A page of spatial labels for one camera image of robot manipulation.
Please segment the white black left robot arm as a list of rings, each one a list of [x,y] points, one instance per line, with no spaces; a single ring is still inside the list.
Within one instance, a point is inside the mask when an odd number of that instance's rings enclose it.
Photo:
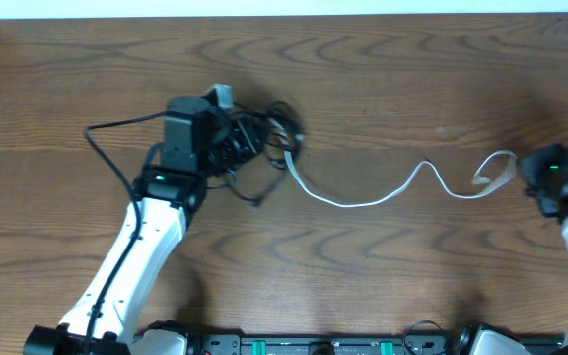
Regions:
[[[268,118],[216,94],[177,97],[159,116],[164,139],[147,152],[125,188],[130,199],[120,232],[93,281],[58,326],[37,326],[26,354],[187,354],[186,335],[164,327],[137,333],[162,266],[183,239],[209,189],[260,155]]]

